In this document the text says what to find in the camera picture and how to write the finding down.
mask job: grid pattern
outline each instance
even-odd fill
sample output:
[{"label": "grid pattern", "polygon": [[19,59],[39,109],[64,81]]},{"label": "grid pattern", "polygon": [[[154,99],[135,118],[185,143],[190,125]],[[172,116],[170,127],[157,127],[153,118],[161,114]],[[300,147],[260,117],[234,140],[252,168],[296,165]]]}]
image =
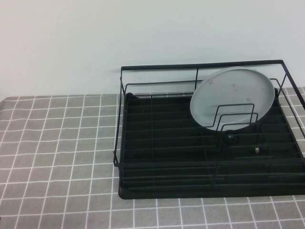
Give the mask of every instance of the grid pattern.
[{"label": "grid pattern", "polygon": [[[305,110],[285,92],[304,128]],[[13,97],[1,106],[0,228],[305,228],[305,196],[120,199],[112,164],[118,95]]]}]

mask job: drip tray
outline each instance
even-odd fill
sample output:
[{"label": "drip tray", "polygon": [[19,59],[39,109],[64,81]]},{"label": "drip tray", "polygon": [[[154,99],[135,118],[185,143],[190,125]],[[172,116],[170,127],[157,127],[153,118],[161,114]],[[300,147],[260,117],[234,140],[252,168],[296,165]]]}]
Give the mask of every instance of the drip tray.
[{"label": "drip tray", "polygon": [[126,95],[121,198],[305,194],[303,155],[277,98],[255,124],[225,132],[198,125],[190,100]]}]

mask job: white wall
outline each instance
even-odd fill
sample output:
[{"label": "white wall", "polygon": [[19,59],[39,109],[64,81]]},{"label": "white wall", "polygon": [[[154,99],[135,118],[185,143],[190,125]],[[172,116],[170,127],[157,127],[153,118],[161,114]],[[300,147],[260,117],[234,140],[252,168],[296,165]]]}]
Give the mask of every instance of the white wall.
[{"label": "white wall", "polygon": [[0,0],[0,100],[117,93],[122,65],[284,59],[305,86],[304,0]]}]

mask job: dish rack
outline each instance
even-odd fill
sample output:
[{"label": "dish rack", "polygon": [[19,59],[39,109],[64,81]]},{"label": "dish rack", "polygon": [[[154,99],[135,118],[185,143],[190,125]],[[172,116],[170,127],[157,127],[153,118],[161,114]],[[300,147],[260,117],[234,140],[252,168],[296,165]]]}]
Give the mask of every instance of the dish rack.
[{"label": "dish rack", "polygon": [[[194,83],[195,90],[201,82],[198,80],[201,69],[271,64],[281,65],[285,76],[281,83],[270,79],[276,82],[277,88],[268,113],[257,120],[255,104],[220,104],[212,125],[217,125],[218,131],[202,127],[193,120],[189,108],[193,93],[127,93],[131,85],[169,83]],[[126,85],[122,80],[125,71],[184,69],[195,69],[195,79]],[[286,79],[305,109],[305,101],[282,60],[121,67],[113,152],[113,163],[120,175],[119,196],[138,199],[305,194],[305,160],[279,102],[279,95],[283,95],[305,139],[302,126],[282,89]],[[240,105],[250,105],[252,110],[223,114],[216,122],[220,107]],[[227,115],[249,115],[249,122],[226,124],[247,127],[222,131],[223,125],[218,129],[221,118]]]}]

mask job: white grid line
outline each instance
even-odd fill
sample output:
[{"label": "white grid line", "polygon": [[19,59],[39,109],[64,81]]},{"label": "white grid line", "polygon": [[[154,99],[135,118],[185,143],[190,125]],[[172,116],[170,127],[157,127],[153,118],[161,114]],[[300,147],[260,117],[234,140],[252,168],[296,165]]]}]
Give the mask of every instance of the white grid line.
[{"label": "white grid line", "polygon": [[253,218],[253,221],[254,221],[255,229],[257,229],[257,225],[256,225],[255,217],[254,217],[254,214],[253,214],[253,211],[252,211],[252,207],[251,207],[251,204],[250,204],[250,199],[249,199],[249,197],[247,197],[247,201],[248,201],[248,203],[249,203],[249,207],[250,207],[251,215],[252,215],[252,218]]},{"label": "white grid line", "polygon": [[[95,213],[95,212],[109,212],[109,210],[99,210],[99,211],[90,211],[89,213]],[[65,214],[79,214],[79,213],[86,213],[86,211],[78,211],[78,212],[66,212]],[[63,215],[63,213],[43,213],[42,215]],[[5,218],[5,217],[16,217],[17,215],[3,215],[1,217]],[[22,216],[40,216],[40,214],[24,214]],[[276,220],[276,219],[268,219],[268,220],[257,220],[256,222],[285,222],[285,221],[299,221],[299,220],[304,220],[305,218],[293,218],[293,219],[280,219],[280,220]],[[232,223],[234,224],[245,224],[245,223],[254,223],[254,221],[241,221],[241,222],[234,222]],[[221,223],[208,223],[207,225],[227,225],[229,224],[229,222],[221,222]],[[204,226],[206,224],[184,224],[185,227],[188,226]],[[169,227],[177,227],[177,226],[181,226],[179,224],[177,225],[166,225],[166,226],[159,226],[160,228],[169,228]],[[148,229],[148,228],[156,228],[156,226],[147,226],[147,227],[135,227],[135,228],[120,228],[120,229]]]},{"label": "white grid line", "polygon": [[276,219],[277,219],[277,221],[278,221],[278,224],[280,225],[280,229],[282,229],[282,225],[281,225],[280,219],[279,219],[279,217],[278,217],[278,214],[277,214],[277,211],[276,211],[276,208],[275,208],[275,204],[274,204],[274,202],[273,202],[272,197],[270,197],[270,200],[271,200],[271,203],[272,203],[274,212],[275,212]]},{"label": "white grid line", "polygon": [[204,203],[203,203],[203,198],[201,198],[201,204],[202,204],[202,208],[203,208],[204,222],[206,224],[206,229],[208,229],[207,219],[206,219],[206,215],[205,215],[205,208],[204,208]]},{"label": "white grid line", "polygon": [[[118,105],[118,95],[116,96],[116,104]],[[118,118],[115,119],[115,124],[117,125],[118,123]],[[111,196],[110,196],[110,213],[109,213],[109,229],[111,229],[111,217],[112,217],[112,196],[113,196],[113,177],[114,177],[114,165],[112,166],[112,182],[111,182]]]},{"label": "white grid line", "polygon": [[[44,129],[44,126],[46,124],[46,120],[47,120],[47,118],[44,119],[44,123],[43,123],[42,129]],[[36,155],[37,155],[37,151],[38,151],[38,144],[36,146],[36,151],[35,151],[35,154],[34,154],[32,166],[31,166],[31,169],[30,169],[29,177],[28,177],[28,181],[26,183],[26,186],[25,186],[25,189],[24,189],[24,192],[23,192],[23,197],[22,197],[22,200],[21,200],[21,203],[20,203],[20,207],[19,207],[19,211],[18,211],[18,216],[17,216],[17,219],[16,219],[15,227],[14,227],[15,229],[17,228],[17,224],[18,224],[18,220],[19,220],[19,215],[21,213],[22,204],[23,204],[23,201],[24,201],[24,198],[25,198],[25,194],[26,194],[26,191],[27,191],[27,188],[28,188],[28,185],[29,185],[30,177],[31,177],[31,174],[32,174],[32,171],[33,171],[33,166],[34,166],[35,158],[36,158]]]},{"label": "white grid line", "polygon": [[[102,96],[100,97],[100,106],[102,104]],[[88,215],[89,215],[89,206],[90,206],[90,199],[91,199],[91,187],[92,187],[92,181],[93,181],[93,173],[94,173],[94,166],[95,166],[95,152],[96,152],[96,146],[97,146],[97,136],[99,133],[99,129],[96,130],[96,140],[95,140],[95,146],[94,146],[94,153],[93,153],[93,166],[91,171],[91,180],[90,180],[90,186],[89,186],[89,197],[88,197],[88,205],[87,205],[87,214],[86,214],[86,222],[85,222],[85,229],[88,227]]]},{"label": "white grid line", "polygon": [[228,205],[227,205],[227,200],[226,200],[226,198],[224,198],[224,205],[225,205],[225,208],[227,209],[227,214],[228,214],[228,218],[229,218],[230,228],[233,229],[232,223],[231,223],[231,217],[230,217],[230,213],[229,213],[229,208],[228,208]]},{"label": "white grid line", "polygon": [[[65,129],[90,129],[90,128],[104,128],[104,127],[116,127],[114,125],[105,125],[105,126],[95,126],[95,127],[63,127],[63,128],[50,128],[45,130],[65,130]],[[22,131],[22,130],[32,130],[32,131],[42,131],[42,129],[20,129],[20,130],[7,130],[7,131],[0,131],[0,132],[16,132],[16,131]]]},{"label": "white grid line", "polygon": [[302,105],[293,105],[291,102],[290,102],[290,105],[292,107],[294,107],[294,106],[302,106]]},{"label": "white grid line", "polygon": [[292,197],[293,197],[293,199],[294,199],[294,202],[295,202],[296,208],[297,208],[297,210],[298,210],[298,212],[299,212],[299,214],[300,214],[300,217],[302,217],[302,213],[301,213],[300,208],[299,208],[299,206],[298,206],[298,204],[297,204],[297,201],[296,201],[296,199],[295,199],[295,196],[292,195]]},{"label": "white grid line", "polygon": [[[91,194],[91,196],[99,196],[99,195],[111,195],[111,193],[97,193]],[[47,196],[46,198],[64,198],[64,197],[88,197],[88,194],[79,194],[79,195],[64,195],[64,196]],[[17,199],[44,199],[44,197],[18,197],[18,198],[4,198],[5,200],[17,200]]]},{"label": "white grid line", "polygon": [[[65,181],[69,181],[69,180],[54,180],[54,181],[60,181],[60,182],[65,182]],[[48,181],[34,181],[34,182],[29,182],[29,183],[47,183]],[[50,197],[83,197],[83,196],[88,196],[88,194],[81,194],[81,195],[64,195],[64,196],[47,196],[46,198],[50,198]],[[111,195],[111,193],[96,193],[96,194],[90,194],[91,196],[95,196],[95,195]],[[31,198],[44,198],[44,197],[24,197],[24,199],[31,199]],[[18,198],[4,198],[4,199],[22,199],[21,197]],[[282,200],[282,201],[274,201],[274,203],[294,203],[294,200]],[[301,199],[301,200],[296,200],[296,202],[305,202],[305,199]],[[260,205],[260,204],[271,204],[272,202],[254,202],[254,203],[250,203],[251,205]],[[231,203],[228,204],[227,206],[245,206],[245,205],[249,205],[248,203]],[[181,208],[191,208],[191,207],[200,207],[201,205],[188,205],[188,206],[181,206]],[[213,206],[226,206],[225,204],[205,204],[205,207],[213,207]],[[170,206],[170,207],[158,207],[158,208],[178,208],[179,206]],[[137,208],[137,209],[156,209],[156,207],[153,208]]]},{"label": "white grid line", "polygon": [[[298,117],[305,117],[305,115],[298,115]],[[286,118],[294,118],[294,116],[286,116]]]},{"label": "white grid line", "polygon": [[[90,95],[90,94],[85,94],[85,95],[75,95],[75,96],[68,96],[68,95],[41,95],[41,96],[45,96],[45,98],[35,98],[37,100],[41,100],[41,99],[65,99],[65,98],[83,98],[83,97],[100,97],[101,95]],[[10,102],[15,102],[16,100],[10,100],[8,98],[3,99],[4,101],[10,101]],[[33,99],[21,99],[19,101],[30,101]]]},{"label": "white grid line", "polygon": [[[93,166],[93,165],[111,165],[112,163],[95,163],[95,164],[77,164],[74,166]],[[53,167],[71,167],[72,165],[56,165]],[[51,168],[52,166],[33,166],[33,167],[16,167],[16,168],[12,168],[12,169],[31,169],[31,168]],[[0,168],[0,170],[9,170],[10,168]]]},{"label": "white grid line", "polygon": [[[104,105],[104,106],[101,106],[101,107],[110,107],[110,106],[117,106],[117,105]],[[99,107],[99,106],[83,106],[84,108],[87,108],[87,107]],[[65,107],[63,106],[59,106],[59,107],[50,107],[50,110],[53,110],[53,109],[64,109]],[[71,106],[71,107],[67,107],[68,109],[69,108],[82,108],[81,106]],[[11,111],[11,110],[23,110],[23,111],[30,111],[32,109],[25,109],[25,108],[10,108],[10,109],[3,109],[1,111]],[[47,108],[34,108],[33,110],[47,110]]]},{"label": "white grid line", "polygon": [[179,213],[180,213],[181,228],[183,229],[183,220],[182,220],[182,212],[181,212],[180,198],[178,198],[178,203],[179,203]]},{"label": "white grid line", "polygon": [[[64,113],[63,113],[64,116],[66,115],[67,105],[68,105],[68,99],[66,101],[66,107],[65,107],[65,110],[64,110]],[[42,208],[41,208],[41,216],[39,218],[39,223],[38,223],[38,227],[37,227],[38,229],[40,229],[40,225],[41,225],[43,209],[44,209],[44,206],[45,206],[45,203],[46,203],[46,199],[47,199],[48,189],[49,189],[49,185],[50,185],[50,181],[51,181],[51,176],[52,176],[52,172],[53,172],[53,168],[54,168],[55,158],[56,158],[56,155],[57,155],[58,145],[59,145],[59,141],[57,142],[57,145],[56,145],[55,155],[54,155],[54,158],[53,158],[52,167],[51,167],[51,171],[50,171],[50,175],[49,175],[49,181],[48,181],[48,184],[47,184],[47,189],[46,189],[46,193],[45,193],[43,204],[42,204]]]},{"label": "white grid line", "polygon": [[134,212],[134,205],[135,205],[135,200],[133,199],[133,202],[132,202],[132,226],[135,228],[135,212]]},{"label": "white grid line", "polygon": [[[117,115],[93,115],[93,116],[84,116],[83,118],[99,118],[99,117],[117,117]],[[76,117],[61,117],[61,118],[48,118],[48,120],[53,120],[53,119],[79,119],[80,116],[76,116]],[[19,121],[19,120],[31,120],[31,121],[37,121],[37,120],[45,120],[45,118],[16,118],[16,119],[12,119],[12,121]]]},{"label": "white grid line", "polygon": [[[84,98],[83,101],[82,101],[81,120],[82,120],[82,115],[83,115],[83,111],[84,111],[84,105],[85,105],[85,98]],[[74,166],[74,162],[75,162],[76,149],[77,149],[77,145],[78,145],[78,141],[79,141],[80,130],[81,130],[81,129],[79,128],[78,133],[77,133],[77,140],[76,140],[76,144],[75,144],[75,151],[74,151],[74,156],[73,156],[73,162],[72,162],[70,180],[69,180],[69,184],[68,184],[68,194],[69,194],[70,186],[71,186],[71,179],[72,179],[72,174],[73,174],[73,169],[74,169],[73,166]],[[64,214],[63,214],[62,223],[61,223],[61,229],[63,229],[63,224],[64,224],[64,221],[65,221],[65,213],[66,213],[66,210],[67,210],[67,205],[68,205],[68,197],[66,197],[66,203],[65,203],[65,208],[64,208]]]},{"label": "white grid line", "polygon": [[[113,149],[99,149],[97,151],[113,151]],[[80,151],[76,151],[77,153],[86,153],[86,152],[94,152],[94,150],[80,150]],[[73,151],[59,151],[57,153],[73,153]],[[18,155],[33,155],[34,153],[26,153],[26,154],[18,154]],[[40,155],[46,155],[46,154],[56,154],[56,152],[52,152],[52,153],[38,153]],[[7,155],[0,155],[0,157],[2,156],[14,156],[14,154],[7,154]]]},{"label": "white grid line", "polygon": [[[8,125],[7,125],[7,127],[6,127],[6,130],[9,128],[9,125],[10,125],[10,120],[9,120],[9,123],[8,123]],[[1,147],[1,145],[2,145],[2,141],[3,141],[4,135],[5,135],[5,132],[4,132],[3,136],[2,136],[2,139],[1,139],[1,142],[0,142],[0,147]],[[6,184],[5,184],[5,187],[4,187],[4,190],[3,190],[3,193],[2,193],[1,199],[0,199],[0,206],[1,206],[1,203],[2,203],[2,199],[3,199],[3,197],[4,197],[4,193],[5,193],[6,188],[7,188],[7,183],[8,183],[9,180],[10,180],[10,175],[11,175],[11,173],[12,173],[12,168],[14,168],[14,164],[15,164],[15,161],[16,161],[16,158],[17,158],[18,148],[19,148],[19,146],[17,147],[16,153],[15,153],[15,155],[14,155],[13,163],[11,164],[10,172],[9,172],[8,178],[7,178],[7,180],[6,180]]]},{"label": "white grid line", "polygon": [[156,214],[157,214],[157,229],[159,229],[159,213],[158,213],[158,199],[156,199]]},{"label": "white grid line", "polygon": [[[97,138],[74,138],[74,139],[60,139],[59,141],[77,141],[77,140],[95,140],[95,139],[115,139],[115,137],[97,137]],[[43,140],[43,141],[16,141],[16,142],[2,142],[2,143],[20,143],[20,142],[57,142],[58,140]]]},{"label": "white grid line", "polygon": [[[98,178],[92,178],[92,180],[108,180],[108,179],[112,179],[112,177],[98,177]],[[66,179],[66,180],[59,180],[59,179],[55,179],[55,180],[39,180],[39,181],[22,181],[22,182],[6,182],[6,183],[0,183],[0,185],[5,185],[5,184],[26,184],[26,183],[39,183],[39,182],[53,182],[53,181],[81,181],[81,180],[91,180],[90,178],[84,178],[84,179]]]}]

